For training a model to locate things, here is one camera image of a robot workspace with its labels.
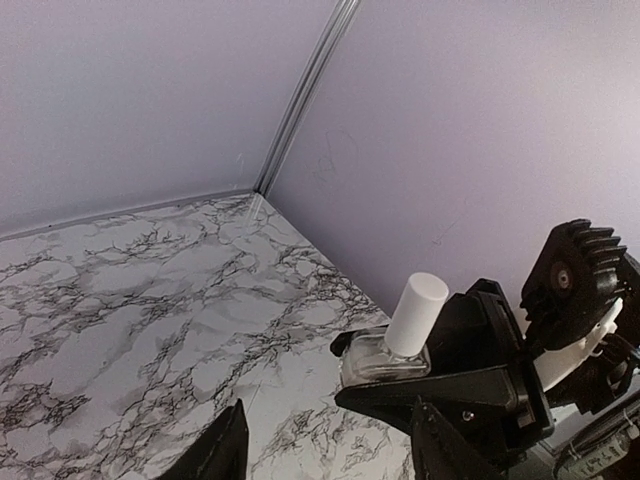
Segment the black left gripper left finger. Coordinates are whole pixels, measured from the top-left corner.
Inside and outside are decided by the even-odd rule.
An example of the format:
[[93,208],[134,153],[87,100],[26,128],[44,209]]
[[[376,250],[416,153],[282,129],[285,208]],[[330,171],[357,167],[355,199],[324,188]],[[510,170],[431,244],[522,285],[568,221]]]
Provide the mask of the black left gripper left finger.
[[170,479],[245,479],[249,429],[241,400],[225,408],[169,468]]

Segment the clear nail polish bottle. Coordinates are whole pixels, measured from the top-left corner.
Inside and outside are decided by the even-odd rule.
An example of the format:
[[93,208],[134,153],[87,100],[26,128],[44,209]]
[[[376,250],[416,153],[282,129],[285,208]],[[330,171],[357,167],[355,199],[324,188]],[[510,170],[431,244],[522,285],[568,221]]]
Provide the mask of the clear nail polish bottle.
[[393,353],[386,345],[387,327],[355,331],[340,354],[340,380],[343,388],[427,376],[431,361],[427,346],[412,357]]

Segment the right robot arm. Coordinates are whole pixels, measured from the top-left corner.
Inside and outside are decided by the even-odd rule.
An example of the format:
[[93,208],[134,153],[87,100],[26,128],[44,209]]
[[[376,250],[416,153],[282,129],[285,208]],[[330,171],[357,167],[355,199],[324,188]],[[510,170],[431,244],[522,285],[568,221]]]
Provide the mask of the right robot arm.
[[529,448],[551,436],[551,406],[568,401],[595,421],[562,449],[557,479],[597,478],[639,434],[639,292],[627,285],[613,331],[551,389],[516,337],[499,284],[481,279],[444,305],[434,333],[414,357],[394,357],[381,327],[340,334],[339,407],[380,420],[411,439],[419,479],[502,479]]

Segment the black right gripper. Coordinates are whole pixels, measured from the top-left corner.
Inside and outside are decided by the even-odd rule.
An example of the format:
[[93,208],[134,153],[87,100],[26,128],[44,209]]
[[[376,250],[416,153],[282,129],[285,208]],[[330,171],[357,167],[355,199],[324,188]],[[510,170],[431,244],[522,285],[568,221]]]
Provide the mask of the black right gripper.
[[[336,358],[355,331],[332,341]],[[408,434],[421,400],[469,442],[496,433],[506,453],[524,452],[554,432],[540,379],[498,283],[480,279],[465,293],[449,291],[425,345],[431,370],[470,371],[344,387],[336,405]]]

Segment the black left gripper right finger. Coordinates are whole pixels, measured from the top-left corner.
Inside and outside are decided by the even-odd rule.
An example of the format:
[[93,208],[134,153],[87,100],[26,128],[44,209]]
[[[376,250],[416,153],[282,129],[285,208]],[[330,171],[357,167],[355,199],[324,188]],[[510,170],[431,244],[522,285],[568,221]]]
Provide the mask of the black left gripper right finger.
[[411,452],[415,478],[503,479],[429,402],[418,397],[411,419]]

